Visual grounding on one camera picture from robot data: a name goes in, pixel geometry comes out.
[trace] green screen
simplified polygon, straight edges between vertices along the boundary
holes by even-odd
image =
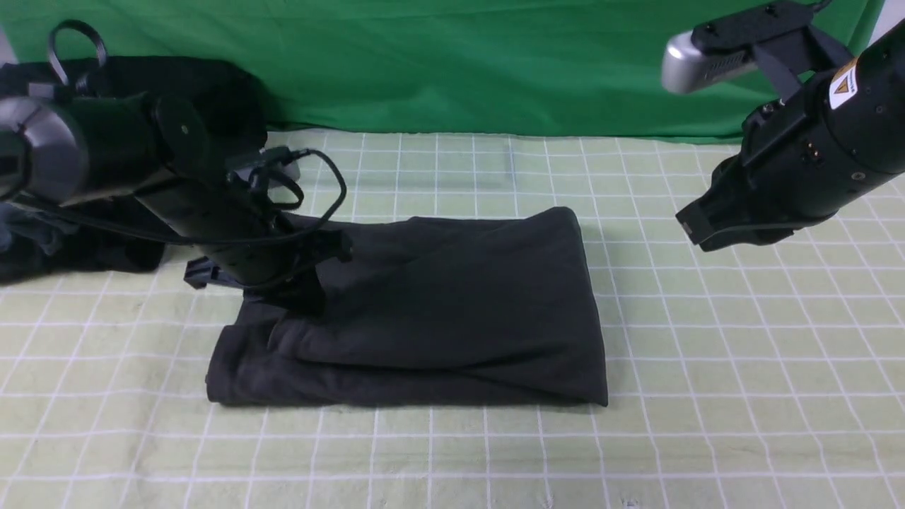
[[[46,60],[65,18],[112,54],[234,62],[285,128],[734,139],[772,100],[751,74],[689,96],[660,85],[663,48],[763,0],[31,0],[0,2],[20,61]],[[855,53],[882,0],[835,0],[816,24]],[[61,58],[89,43],[61,34]]]

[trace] light green mat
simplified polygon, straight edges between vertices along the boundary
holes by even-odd
[[[212,406],[206,363],[240,301],[191,291],[182,253],[156,275],[3,290],[0,505],[905,505],[903,181],[777,247],[701,254],[672,214],[729,147],[281,136],[337,161],[352,190],[345,219],[571,206],[604,324],[611,407]],[[332,201],[330,182],[304,168],[309,206]]]

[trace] black cloth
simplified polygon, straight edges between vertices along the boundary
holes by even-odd
[[[134,199],[80,205],[89,216],[156,233],[172,231]],[[160,265],[166,245],[77,226],[0,203],[0,284],[65,272],[147,273]]]
[[[600,321],[568,208],[329,228],[348,232],[354,254],[318,267],[324,315],[245,302],[214,349],[211,401],[607,404]]]

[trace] cable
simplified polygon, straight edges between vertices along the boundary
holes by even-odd
[[[296,197],[296,201],[291,203],[274,202],[274,208],[277,210],[295,210],[301,206],[301,202],[305,200],[305,193],[299,187],[298,182],[289,178],[285,173],[273,169],[273,166],[266,166],[253,169],[248,175],[248,182],[252,185],[252,188],[261,190],[267,189],[271,180],[276,180],[278,184],[286,187]]]
[[[53,30],[51,30],[50,35],[47,36],[47,59],[50,60],[51,67],[53,67],[53,72],[57,75],[57,78],[60,79],[60,82],[64,86],[70,86],[71,83],[69,76],[66,75],[66,71],[62,68],[62,64],[60,63],[60,58],[56,54],[57,33],[65,29],[74,30],[88,37],[91,42],[94,43],[94,51],[98,55],[98,69],[102,68],[107,63],[107,46],[104,44],[103,39],[100,38],[100,34],[98,34],[96,30],[91,28],[91,25],[79,20],[65,20],[56,25]],[[78,80],[76,80],[74,88],[75,91],[80,95],[91,94],[91,90],[88,86],[87,72],[85,72],[82,76],[79,77]]]
[[[337,183],[339,184],[339,196],[336,201],[327,209],[327,212],[324,213],[323,216],[318,218],[317,221],[314,222],[313,225],[308,226],[307,228],[303,228],[299,231],[293,232],[291,234],[285,235],[274,235],[267,237],[251,237],[251,238],[232,238],[232,239],[223,239],[223,238],[202,238],[202,237],[183,237],[181,235],[161,235],[153,232],[149,232],[147,230],[141,230],[138,228],[132,228],[129,226],[121,226],[116,223],[111,223],[110,221],[106,221],[103,219],[98,219],[96,217],[86,216],[84,214],[80,214],[78,212],[73,212],[61,206],[50,205],[45,203],[43,200],[35,197],[29,196],[17,196],[10,200],[11,203],[15,203],[19,206],[24,206],[27,208],[33,208],[40,210],[42,212],[46,212],[48,214],[53,214],[54,216],[59,217],[60,219],[64,219],[66,221],[70,221],[72,223],[76,223],[79,225],[90,226],[93,228],[98,228],[101,230],[107,230],[109,232],[113,232],[115,234],[120,235],[128,235],[136,238],[141,238],[145,240],[149,240],[152,242],[160,242],[164,244],[172,244],[172,245],[276,245],[276,244],[284,244],[287,242],[292,242],[296,240],[300,240],[306,235],[310,235],[312,232],[320,230],[336,213],[337,209],[342,206],[343,201],[346,200],[346,194],[348,192],[346,187],[346,180],[342,177],[342,174],[339,173],[339,168],[337,168],[336,163],[334,163],[327,154],[324,154],[320,150],[316,149],[304,149],[304,150],[295,150],[291,153],[291,155],[285,160],[281,161],[282,164],[289,164],[292,161],[307,157],[307,156],[317,156],[324,161],[324,163],[330,168],[330,171],[333,172],[333,176],[336,178]]]

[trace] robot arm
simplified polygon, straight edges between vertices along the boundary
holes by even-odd
[[[905,170],[905,21],[854,58],[811,25],[827,4],[761,5],[667,46],[668,91],[690,93],[759,68],[780,98],[748,115],[741,151],[676,215],[704,251],[779,242]]]
[[[0,101],[3,200],[65,215],[67,206],[132,195],[181,235],[171,244],[194,241],[205,255],[187,271],[196,288],[224,284],[296,312],[322,312],[314,265],[348,259],[348,239],[336,231],[296,232],[266,193],[269,168],[322,154],[277,150],[246,182],[213,150],[187,101],[70,97],[47,85],[31,92]]]

